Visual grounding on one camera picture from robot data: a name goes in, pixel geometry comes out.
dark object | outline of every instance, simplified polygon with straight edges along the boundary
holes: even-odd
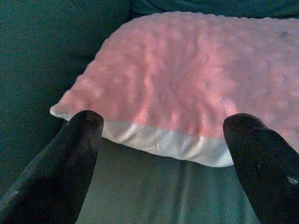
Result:
[[[225,141],[239,181],[262,224],[299,223],[299,155],[252,115],[228,117]]]
[[[75,223],[93,176],[103,126],[103,118],[93,111],[76,114],[3,196],[0,223]]]

pink pillow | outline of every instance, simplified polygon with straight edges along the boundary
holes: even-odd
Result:
[[[103,137],[211,167],[233,164],[222,125],[244,112],[299,151],[299,21],[168,12],[123,24],[50,113],[104,120]]]

